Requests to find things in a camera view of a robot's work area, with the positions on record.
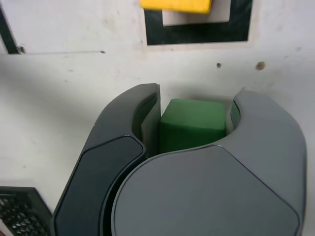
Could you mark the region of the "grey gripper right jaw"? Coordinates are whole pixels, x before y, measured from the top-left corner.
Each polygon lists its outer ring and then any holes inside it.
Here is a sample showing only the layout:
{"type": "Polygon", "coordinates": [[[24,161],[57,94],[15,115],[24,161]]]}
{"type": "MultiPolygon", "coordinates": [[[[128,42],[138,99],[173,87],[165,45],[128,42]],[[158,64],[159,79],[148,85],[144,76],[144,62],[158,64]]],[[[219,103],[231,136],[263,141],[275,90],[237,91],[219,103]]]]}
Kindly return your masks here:
{"type": "Polygon", "coordinates": [[[123,181],[114,236],[299,236],[307,148],[297,121],[267,95],[241,90],[234,130],[201,147],[149,158],[123,181]]]}

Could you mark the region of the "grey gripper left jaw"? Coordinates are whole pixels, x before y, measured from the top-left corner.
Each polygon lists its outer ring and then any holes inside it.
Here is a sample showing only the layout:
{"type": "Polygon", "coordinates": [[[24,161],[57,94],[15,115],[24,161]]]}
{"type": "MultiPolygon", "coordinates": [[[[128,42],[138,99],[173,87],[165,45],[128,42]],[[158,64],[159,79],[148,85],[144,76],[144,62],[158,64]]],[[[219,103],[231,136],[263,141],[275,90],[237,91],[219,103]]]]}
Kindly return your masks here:
{"type": "Polygon", "coordinates": [[[109,236],[116,193],[127,175],[158,153],[160,86],[140,84],[100,113],[57,204],[54,236],[109,236]]]}

